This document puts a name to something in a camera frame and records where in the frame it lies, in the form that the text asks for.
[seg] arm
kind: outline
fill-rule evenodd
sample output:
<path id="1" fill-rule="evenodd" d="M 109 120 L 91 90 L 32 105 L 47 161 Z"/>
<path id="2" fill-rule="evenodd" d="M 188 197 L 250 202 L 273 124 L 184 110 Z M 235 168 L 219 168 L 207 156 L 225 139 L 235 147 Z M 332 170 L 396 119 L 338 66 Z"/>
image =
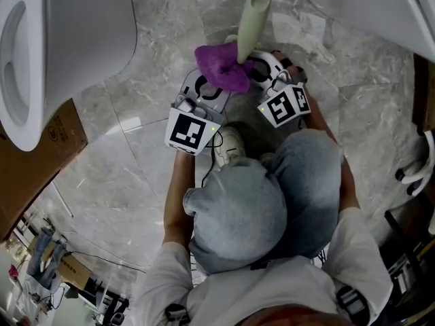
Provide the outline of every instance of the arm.
<path id="1" fill-rule="evenodd" d="M 164 310 L 171 304 L 185 304 L 193 289 L 188 244 L 193 218 L 186 215 L 183 198 L 195 187 L 195 157 L 177 152 L 164 206 L 164 240 L 140 286 L 141 296 L 132 305 L 133 325 L 168 325 Z"/>
<path id="2" fill-rule="evenodd" d="M 164 206 L 164 239 L 188 248 L 192 237 L 193 217 L 184 212 L 183 198 L 189 188 L 195 187 L 195 157 L 177 152 L 171 184 Z"/>
<path id="3" fill-rule="evenodd" d="M 311 109 L 311 113 L 304 116 L 305 125 L 307 128 L 324 130 L 326 134 L 337 143 L 331 129 L 329 129 L 320 112 L 319 104 L 317 104 L 317 101 L 309 94 L 307 88 L 305 88 L 305 93 L 307 94 L 308 103 Z M 341 164 L 340 208 L 338 211 L 343 211 L 352 207 L 359 208 L 360 204 L 356 198 L 355 181 L 353 179 L 351 168 L 346 158 L 344 158 L 344 161 Z"/>
<path id="4" fill-rule="evenodd" d="M 350 208 L 338 215 L 322 270 L 333 279 L 337 293 L 344 286 L 361 293 L 370 313 L 367 324 L 376 320 L 388 302 L 393 283 L 360 209 Z"/>

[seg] white sneaker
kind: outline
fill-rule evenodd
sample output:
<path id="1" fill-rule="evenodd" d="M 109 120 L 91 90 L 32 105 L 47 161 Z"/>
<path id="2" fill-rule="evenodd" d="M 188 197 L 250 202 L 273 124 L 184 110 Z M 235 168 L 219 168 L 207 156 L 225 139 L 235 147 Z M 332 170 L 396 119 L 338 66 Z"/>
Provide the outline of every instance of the white sneaker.
<path id="1" fill-rule="evenodd" d="M 233 127 L 223 127 L 220 129 L 215 135 L 214 145 L 216 146 L 214 149 L 219 167 L 229 164 L 232 160 L 246 156 L 243 139 Z"/>

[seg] cardboard box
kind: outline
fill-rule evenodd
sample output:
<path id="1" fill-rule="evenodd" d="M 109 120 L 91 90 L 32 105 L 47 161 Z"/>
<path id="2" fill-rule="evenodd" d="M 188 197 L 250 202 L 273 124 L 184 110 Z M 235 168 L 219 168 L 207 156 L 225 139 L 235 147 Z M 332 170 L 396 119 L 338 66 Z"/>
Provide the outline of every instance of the cardboard box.
<path id="1" fill-rule="evenodd" d="M 413 123 L 420 132 L 435 129 L 435 64 L 414 55 Z"/>
<path id="2" fill-rule="evenodd" d="M 21 151 L 0 125 L 0 242 L 42 190 L 87 144 L 72 100 L 48 122 L 38 146 Z"/>
<path id="3" fill-rule="evenodd" d="M 32 254 L 32 252 L 35 250 L 37 240 L 38 236 L 34 237 L 30 243 L 30 254 Z M 47 261 L 51 257 L 54 250 L 54 245 L 55 244 L 52 241 L 47 246 L 42 255 L 42 262 Z M 90 270 L 71 255 L 61 259 L 58 271 L 63 282 L 70 283 L 80 290 L 84 290 L 84 287 L 86 286 L 86 283 L 90 277 Z"/>

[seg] purple rag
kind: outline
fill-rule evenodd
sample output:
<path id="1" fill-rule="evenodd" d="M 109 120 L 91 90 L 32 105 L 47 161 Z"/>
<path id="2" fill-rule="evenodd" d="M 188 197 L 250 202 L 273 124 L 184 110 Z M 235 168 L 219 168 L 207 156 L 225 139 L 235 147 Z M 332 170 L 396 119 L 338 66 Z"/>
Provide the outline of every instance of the purple rag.
<path id="1" fill-rule="evenodd" d="M 237 43 L 220 46 L 201 46 L 195 50 L 199 71 L 216 88 L 229 92 L 249 91 L 249 74 L 254 62 L 237 63 Z"/>

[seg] toilet bowl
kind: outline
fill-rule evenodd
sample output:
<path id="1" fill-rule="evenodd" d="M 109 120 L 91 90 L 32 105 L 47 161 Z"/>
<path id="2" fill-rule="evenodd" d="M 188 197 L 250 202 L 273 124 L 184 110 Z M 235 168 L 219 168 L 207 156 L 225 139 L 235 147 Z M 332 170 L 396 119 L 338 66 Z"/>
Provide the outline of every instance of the toilet bowl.
<path id="1" fill-rule="evenodd" d="M 325 15 L 435 62 L 435 0 L 310 0 Z"/>
<path id="2" fill-rule="evenodd" d="M 69 98 L 119 73 L 136 46 L 131 0 L 0 0 L 0 121 L 23 151 Z"/>

